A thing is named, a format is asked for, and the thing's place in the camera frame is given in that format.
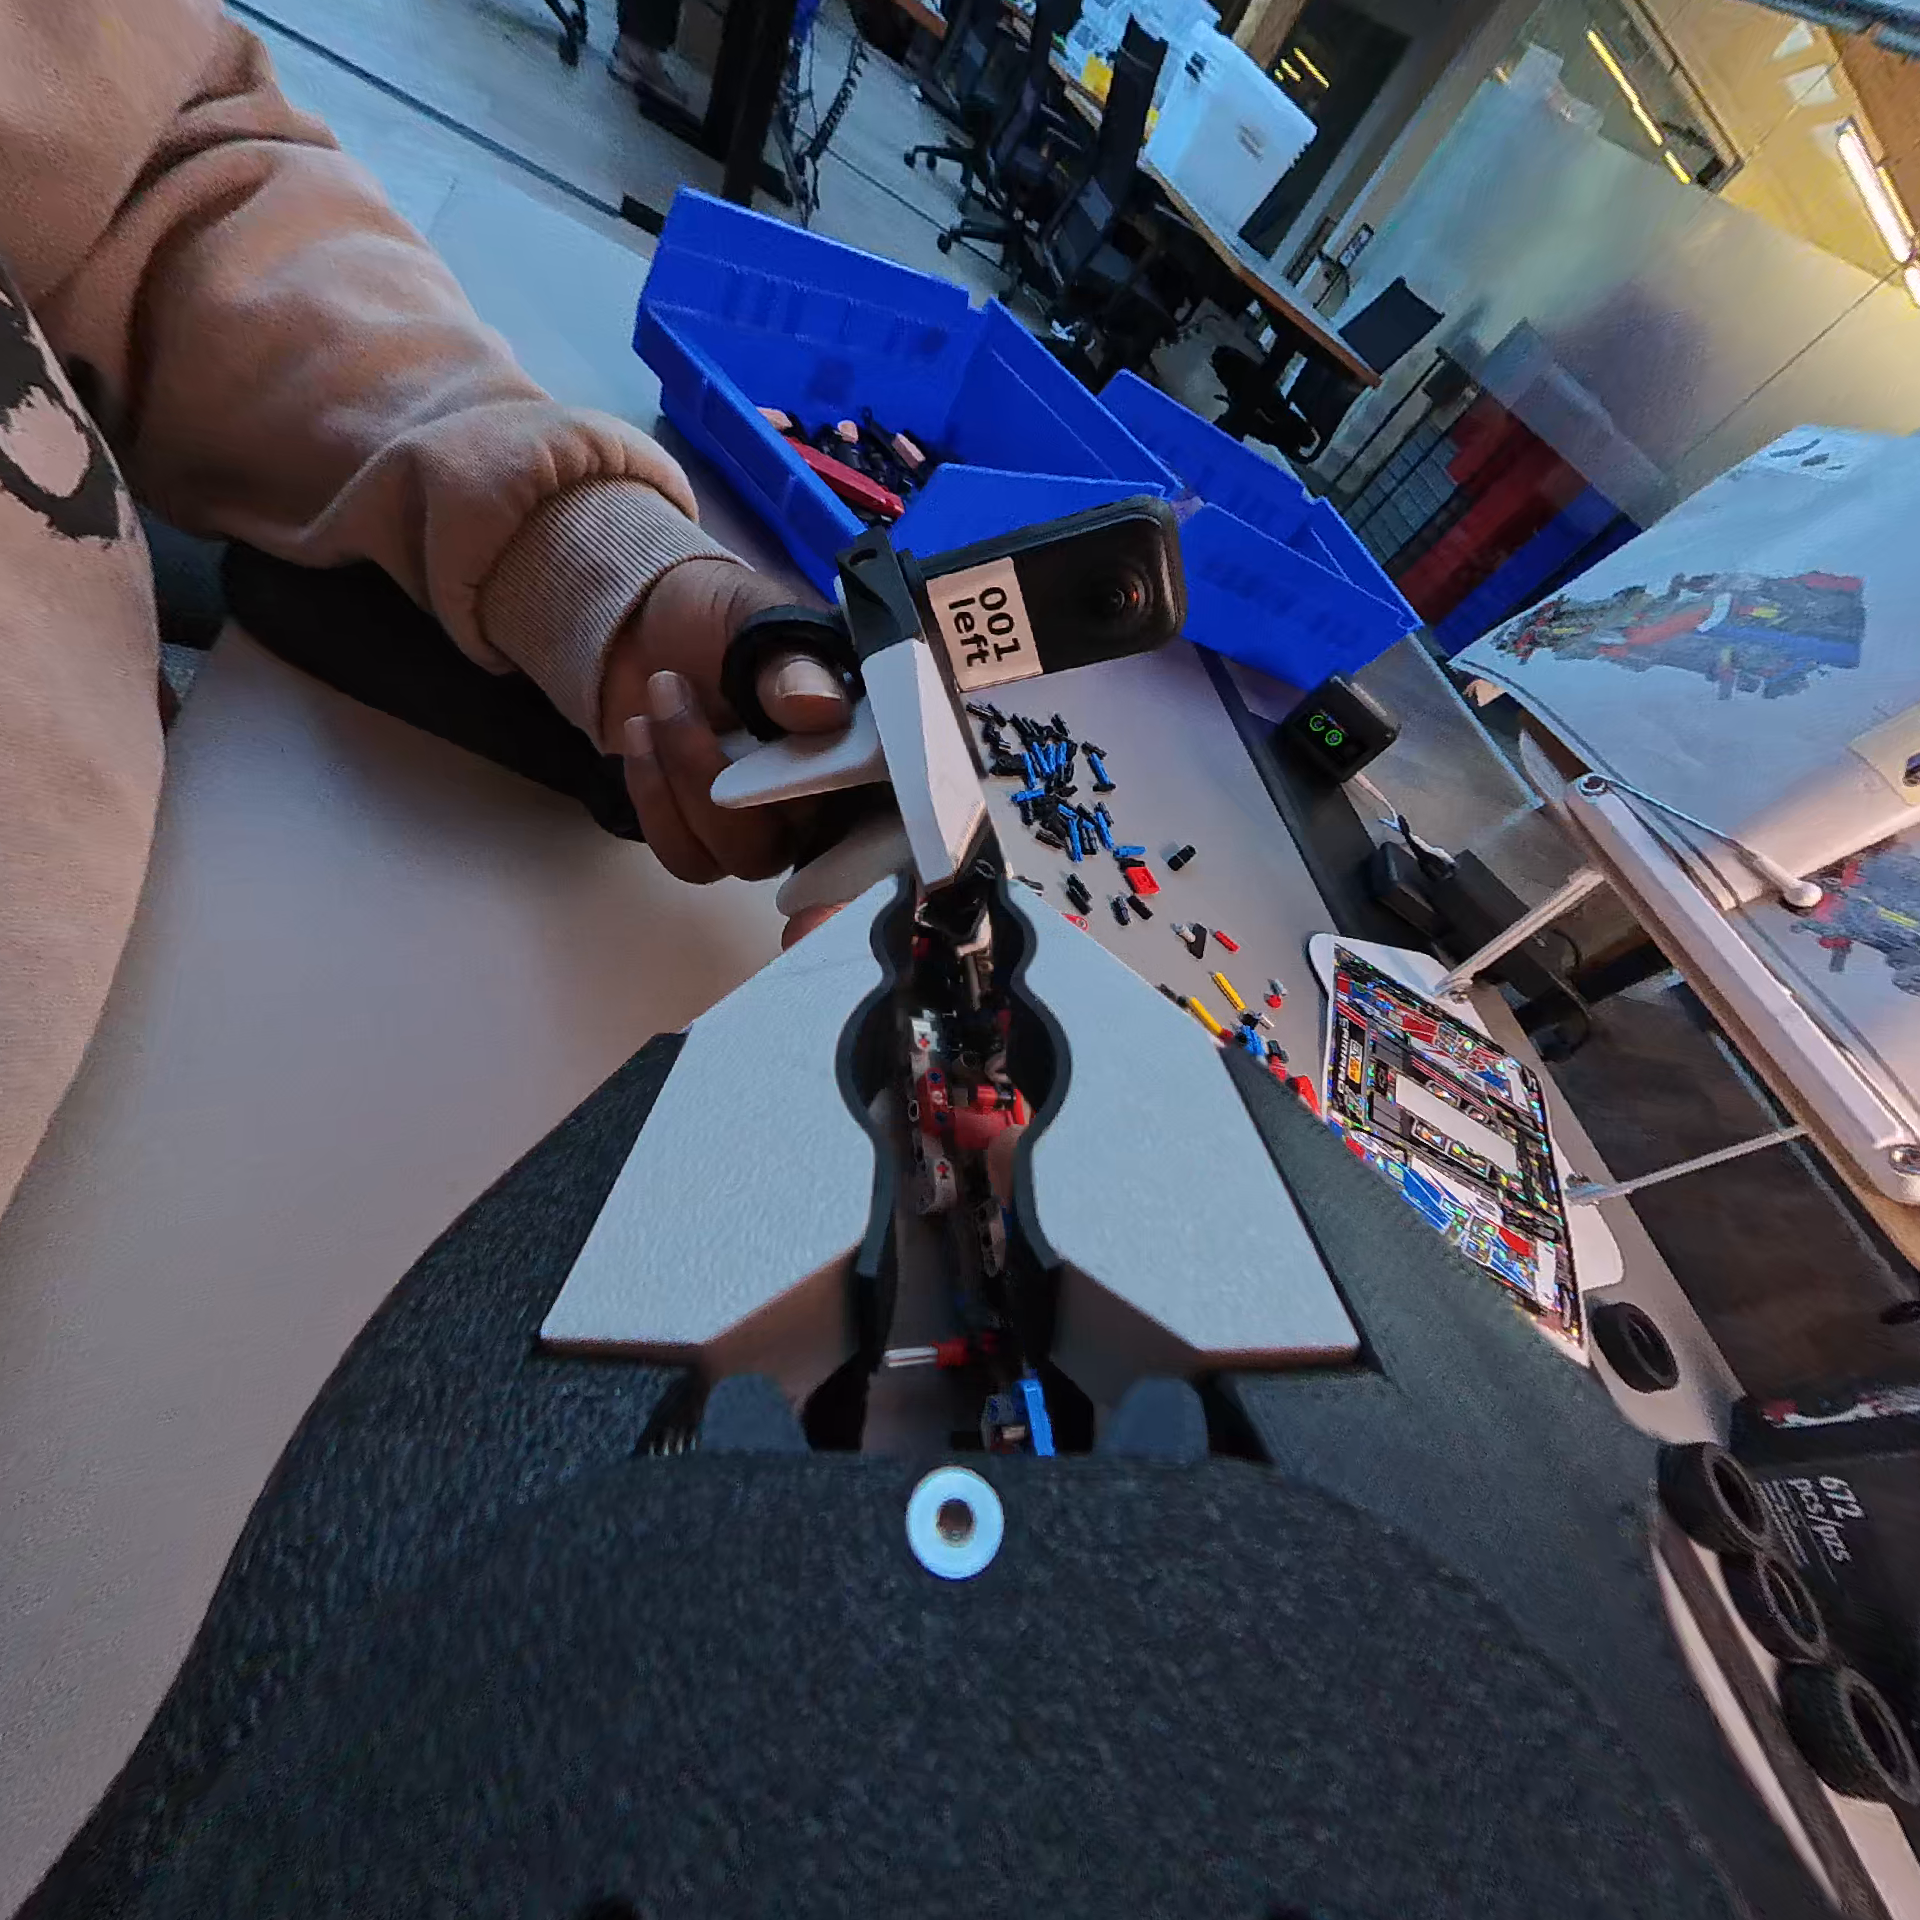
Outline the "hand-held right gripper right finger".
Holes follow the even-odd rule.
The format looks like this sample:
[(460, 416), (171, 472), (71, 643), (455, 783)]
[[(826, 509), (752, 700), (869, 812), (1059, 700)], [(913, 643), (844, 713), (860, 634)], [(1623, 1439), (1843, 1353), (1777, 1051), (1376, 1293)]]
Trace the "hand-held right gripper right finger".
[(1243, 1097), (1185, 1010), (1019, 881), (990, 893), (1016, 1322), (1104, 1426), (1139, 1380), (1345, 1369), (1361, 1331)]

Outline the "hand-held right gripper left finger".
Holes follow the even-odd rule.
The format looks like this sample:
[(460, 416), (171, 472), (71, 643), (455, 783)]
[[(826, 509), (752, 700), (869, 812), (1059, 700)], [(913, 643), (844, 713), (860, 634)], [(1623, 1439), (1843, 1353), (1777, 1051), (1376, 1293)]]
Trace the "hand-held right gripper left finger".
[(884, 1003), (871, 883), (699, 1013), (539, 1323), (561, 1356), (761, 1375), (803, 1404), (855, 1352), (853, 1264), (880, 1155), (853, 1091), (855, 1017)]

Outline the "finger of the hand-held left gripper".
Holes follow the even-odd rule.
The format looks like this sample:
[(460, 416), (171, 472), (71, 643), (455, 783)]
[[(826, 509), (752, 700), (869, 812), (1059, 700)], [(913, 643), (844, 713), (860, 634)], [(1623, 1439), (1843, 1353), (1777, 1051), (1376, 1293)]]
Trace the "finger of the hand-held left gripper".
[(920, 635), (869, 654), (861, 679), (913, 873), (924, 893), (944, 889), (974, 857), (990, 817), (972, 733)]

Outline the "lego car model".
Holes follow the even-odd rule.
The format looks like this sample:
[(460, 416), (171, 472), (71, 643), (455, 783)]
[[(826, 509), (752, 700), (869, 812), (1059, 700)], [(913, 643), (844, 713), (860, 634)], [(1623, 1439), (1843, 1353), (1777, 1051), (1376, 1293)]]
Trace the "lego car model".
[(893, 990), (902, 1124), (897, 1299), (884, 1377), (945, 1385), (959, 1451), (1055, 1458), (1040, 1269), (1011, 1155), (1034, 1107), (1010, 1065), (1011, 1005), (981, 883), (913, 902)]

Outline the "person's left forearm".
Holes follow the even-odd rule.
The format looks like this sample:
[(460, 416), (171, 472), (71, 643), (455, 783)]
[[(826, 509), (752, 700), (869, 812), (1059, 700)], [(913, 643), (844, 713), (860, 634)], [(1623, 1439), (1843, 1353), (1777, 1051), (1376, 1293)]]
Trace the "person's left forearm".
[(376, 563), (589, 730), (618, 631), (708, 539), (627, 421), (560, 404), (220, 4), (3, 4), (12, 342), (156, 517)]

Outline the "pile of mixed lego pieces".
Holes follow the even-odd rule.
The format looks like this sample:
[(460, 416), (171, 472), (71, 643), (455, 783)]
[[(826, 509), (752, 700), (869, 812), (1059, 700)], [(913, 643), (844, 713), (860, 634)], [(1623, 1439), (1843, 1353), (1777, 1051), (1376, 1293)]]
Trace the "pile of mixed lego pieces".
[(1324, 1001), (1300, 959), (1242, 926), (1161, 920), (1150, 974), (1220, 1049), (1247, 1057), (1326, 1120)]

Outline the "heap of large lego parts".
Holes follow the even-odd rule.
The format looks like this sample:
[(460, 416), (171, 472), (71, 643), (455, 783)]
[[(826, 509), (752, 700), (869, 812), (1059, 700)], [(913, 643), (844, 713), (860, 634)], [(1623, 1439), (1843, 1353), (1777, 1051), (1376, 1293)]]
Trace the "heap of large lego parts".
[(948, 461), (941, 447), (885, 426), (869, 408), (817, 423), (774, 404), (757, 405), (757, 416), (863, 523), (897, 523)]

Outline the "lego instruction booklet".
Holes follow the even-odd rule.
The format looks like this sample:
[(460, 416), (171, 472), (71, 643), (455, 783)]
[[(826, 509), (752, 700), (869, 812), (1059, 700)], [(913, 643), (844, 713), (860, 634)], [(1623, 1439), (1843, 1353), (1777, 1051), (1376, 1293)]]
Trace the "lego instruction booklet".
[(1456, 659), (1726, 902), (1916, 995), (1917, 440), (1800, 426)]

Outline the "lego set box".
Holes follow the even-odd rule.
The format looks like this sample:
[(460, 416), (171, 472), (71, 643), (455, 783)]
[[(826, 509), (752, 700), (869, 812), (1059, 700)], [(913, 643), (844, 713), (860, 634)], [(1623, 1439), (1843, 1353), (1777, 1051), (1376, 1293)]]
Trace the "lego set box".
[(1885, 1693), (1916, 1692), (1917, 1384), (1744, 1395), (1730, 1443), (1842, 1655)]

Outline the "person's left hand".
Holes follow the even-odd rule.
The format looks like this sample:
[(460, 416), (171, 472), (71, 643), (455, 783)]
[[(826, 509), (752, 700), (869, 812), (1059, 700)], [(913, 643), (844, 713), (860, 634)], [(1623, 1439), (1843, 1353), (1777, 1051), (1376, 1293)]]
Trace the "person's left hand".
[(642, 839), (679, 881), (770, 880), (851, 825), (829, 795), (744, 810), (710, 795), (729, 762), (721, 736), (742, 730), (719, 684), (732, 635), (759, 612), (814, 602), (807, 588), (745, 563), (692, 558), (662, 574), (611, 638), (595, 739), (621, 758)]

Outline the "pile of black blue pins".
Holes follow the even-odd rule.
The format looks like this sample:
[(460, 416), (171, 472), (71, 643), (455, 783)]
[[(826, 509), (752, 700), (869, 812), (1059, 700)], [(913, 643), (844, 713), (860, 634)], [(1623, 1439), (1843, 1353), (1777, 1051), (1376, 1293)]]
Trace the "pile of black blue pins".
[(967, 697), (988, 795), (1008, 812), (1013, 878), (1084, 932), (1160, 923), (1189, 947), (1211, 927), (1174, 898), (1174, 878), (1192, 861), (1189, 842), (1134, 837), (1111, 754), (1057, 709), (1021, 712), (1002, 700)]

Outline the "blue plastic bin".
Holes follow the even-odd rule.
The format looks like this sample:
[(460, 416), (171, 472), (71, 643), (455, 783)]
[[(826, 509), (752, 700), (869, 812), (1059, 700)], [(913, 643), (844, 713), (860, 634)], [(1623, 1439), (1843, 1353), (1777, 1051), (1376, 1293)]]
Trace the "blue plastic bin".
[(1420, 631), (1421, 616), (1372, 551), (1290, 466), (1134, 371), (1115, 371), (1100, 399), (1180, 484), (1174, 516), (1192, 643), (1308, 690)]

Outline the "holographic sticker sheet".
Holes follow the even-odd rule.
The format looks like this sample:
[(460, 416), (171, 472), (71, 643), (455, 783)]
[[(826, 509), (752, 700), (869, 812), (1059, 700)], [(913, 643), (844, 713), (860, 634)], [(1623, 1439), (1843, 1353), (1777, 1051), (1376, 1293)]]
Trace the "holographic sticker sheet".
[(1318, 932), (1326, 993), (1320, 1105), (1399, 1192), (1568, 1353), (1585, 1310), (1548, 1103), (1531, 1067), (1428, 993), (1418, 956)]

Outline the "black device green display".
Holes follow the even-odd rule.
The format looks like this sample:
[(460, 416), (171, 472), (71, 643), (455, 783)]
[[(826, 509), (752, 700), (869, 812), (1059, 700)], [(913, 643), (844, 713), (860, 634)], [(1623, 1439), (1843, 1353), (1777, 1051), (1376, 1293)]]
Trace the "black device green display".
[(1330, 674), (1276, 722), (1274, 754), (1308, 780), (1338, 788), (1356, 780), (1399, 737), (1401, 722), (1366, 687)]

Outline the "wooden office desk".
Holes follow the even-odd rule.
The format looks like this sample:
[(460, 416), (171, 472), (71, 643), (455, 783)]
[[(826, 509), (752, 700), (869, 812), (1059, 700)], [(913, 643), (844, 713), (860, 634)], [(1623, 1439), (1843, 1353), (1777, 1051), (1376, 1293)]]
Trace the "wooden office desk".
[(1301, 353), (1356, 376), (1361, 389), (1377, 386), (1380, 373), (1242, 238), (1255, 205), (1314, 137), (1303, 110), (1211, 30), (1171, 46), (1158, 83), (1164, 96), (1148, 111), (1139, 167), (1195, 235), (1197, 295), (1224, 294), (1232, 311), (1259, 307), (1274, 329), (1259, 380), (1276, 380), (1288, 357)]

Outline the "black office chair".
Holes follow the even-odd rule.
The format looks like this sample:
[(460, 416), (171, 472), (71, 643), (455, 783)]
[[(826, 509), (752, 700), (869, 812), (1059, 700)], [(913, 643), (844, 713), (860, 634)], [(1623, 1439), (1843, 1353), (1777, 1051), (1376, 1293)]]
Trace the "black office chair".
[(1166, 53), (1137, 19), (1123, 25), (1092, 156), (1036, 242), (1046, 345), (1092, 389), (1145, 371), (1197, 305), (1195, 235), (1139, 165)]

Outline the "black power adapter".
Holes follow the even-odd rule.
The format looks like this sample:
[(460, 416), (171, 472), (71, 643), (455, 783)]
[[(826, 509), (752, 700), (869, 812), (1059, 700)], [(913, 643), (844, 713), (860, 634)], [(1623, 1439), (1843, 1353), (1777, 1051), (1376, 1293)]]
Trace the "black power adapter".
[[(1524, 902), (1473, 852), (1415, 852), (1404, 837), (1380, 839), (1363, 864), (1369, 898), (1418, 941), (1458, 962), (1524, 917)], [(1556, 923), (1531, 932), (1492, 967), (1511, 1012), (1541, 1057), (1572, 1057), (1592, 1034), (1573, 988), (1577, 943)]]

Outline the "black rubber tyre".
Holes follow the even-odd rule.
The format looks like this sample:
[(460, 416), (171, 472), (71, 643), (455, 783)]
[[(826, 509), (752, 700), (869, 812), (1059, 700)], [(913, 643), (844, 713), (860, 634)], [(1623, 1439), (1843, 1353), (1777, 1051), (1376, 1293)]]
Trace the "black rubber tyre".
[(1682, 1377), (1668, 1334), (1637, 1303), (1594, 1297), (1585, 1308), (1589, 1345), (1617, 1381), (1643, 1395), (1668, 1393)]
[(1654, 1491), (1692, 1543), (1732, 1557), (1773, 1552), (1775, 1531), (1759, 1484), (1715, 1441), (1660, 1443)]
[(1831, 1641), (1817, 1601), (1782, 1552), (1719, 1552), (1717, 1571), (1733, 1614), (1770, 1658), (1789, 1667), (1830, 1661)]
[(1863, 1804), (1916, 1808), (1917, 1760), (1889, 1701), (1849, 1664), (1777, 1667), (1788, 1738), (1835, 1793)]

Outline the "black quilted chair seat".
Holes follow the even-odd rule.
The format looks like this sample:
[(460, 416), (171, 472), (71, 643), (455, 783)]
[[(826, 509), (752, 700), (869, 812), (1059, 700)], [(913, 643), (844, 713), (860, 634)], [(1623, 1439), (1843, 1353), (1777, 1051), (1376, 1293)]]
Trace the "black quilted chair seat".
[(468, 658), (374, 561), (300, 568), (200, 539), (147, 509), (158, 635), (193, 651), (237, 626), (276, 659), (566, 800), (611, 837), (644, 839), (619, 760), (591, 745), (530, 677)]

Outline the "white book stand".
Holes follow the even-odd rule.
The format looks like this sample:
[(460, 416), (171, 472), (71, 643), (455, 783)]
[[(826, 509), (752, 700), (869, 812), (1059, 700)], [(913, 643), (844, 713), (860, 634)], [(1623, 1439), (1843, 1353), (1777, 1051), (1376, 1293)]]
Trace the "white book stand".
[(1773, 893), (1724, 911), (1717, 880), (1700, 880), (1692, 854), (1620, 782), (1564, 778), (1530, 733), (1519, 762), (1548, 830), (1579, 857), (1565, 881), (1470, 937), (1480, 967), (1462, 982), (1465, 957), (1318, 932), (1308, 962), (1322, 985), (1350, 954), (1482, 1034), (1503, 977), (1537, 974), (1499, 1017), (1545, 1060), (1561, 1013), (1594, 1022), (1606, 997), (1675, 976), (1709, 1028), (1719, 1078), (1739, 1080), (1770, 1129), (1680, 1155), (1683, 1131), (1713, 1113), (1711, 1083), (1692, 1070), (1682, 1085), (1680, 1067), (1654, 1091), (1636, 1067), (1627, 1095), (1639, 1138), (1668, 1151), (1664, 1165), (1626, 1180), (1584, 1174), (1572, 1164), (1577, 1127), (1551, 1120), (1564, 1205), (1594, 1246), (1576, 1255), (1581, 1283), (1592, 1295), (1621, 1283), (1607, 1208), (1643, 1221), (1649, 1198), (1678, 1181), (1745, 1165), (1739, 1211), (1711, 1218), (1717, 1232), (1702, 1236), (1696, 1260), (1668, 1261), (1733, 1375), (1750, 1390), (1916, 1381), (1916, 997), (1900, 993), (1916, 983), (1916, 954), (1826, 917), (1857, 906), (1842, 878), (1861, 875), (1866, 857), (1843, 859), (1805, 914)]

